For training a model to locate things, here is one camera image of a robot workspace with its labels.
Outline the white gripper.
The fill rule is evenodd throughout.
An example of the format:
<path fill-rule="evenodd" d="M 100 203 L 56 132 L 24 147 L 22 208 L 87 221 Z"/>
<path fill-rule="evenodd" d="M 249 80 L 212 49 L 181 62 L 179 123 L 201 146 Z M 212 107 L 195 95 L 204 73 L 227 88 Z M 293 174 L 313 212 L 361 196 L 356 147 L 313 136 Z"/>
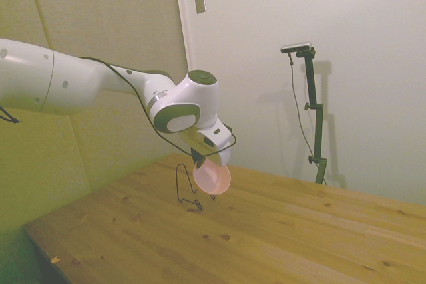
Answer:
<path fill-rule="evenodd" d="M 232 132 L 219 120 L 211 128 L 192 127 L 181 132 L 181 139 L 191 147 L 191 156 L 196 168 L 206 160 L 225 166 L 231 155 Z"/>

